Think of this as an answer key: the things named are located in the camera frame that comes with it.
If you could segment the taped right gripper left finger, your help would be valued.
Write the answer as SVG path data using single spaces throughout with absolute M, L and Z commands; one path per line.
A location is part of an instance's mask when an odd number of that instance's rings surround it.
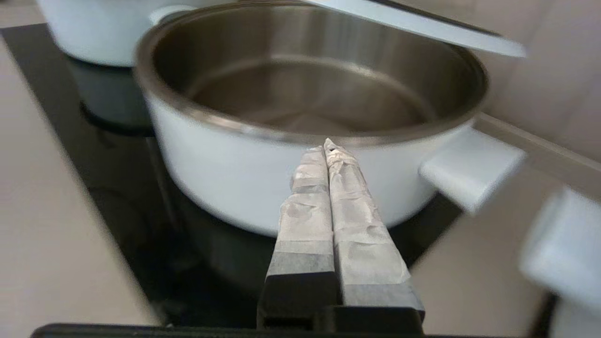
M 280 207 L 279 231 L 257 304 L 257 329 L 311 330 L 315 315 L 339 303 L 324 148 L 303 154 Z

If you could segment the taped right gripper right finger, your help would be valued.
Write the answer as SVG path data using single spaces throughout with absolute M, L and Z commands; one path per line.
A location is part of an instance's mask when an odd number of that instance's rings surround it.
M 425 317 L 411 274 L 384 225 L 358 160 L 324 142 L 329 173 L 333 246 L 344 306 L 410 308 Z

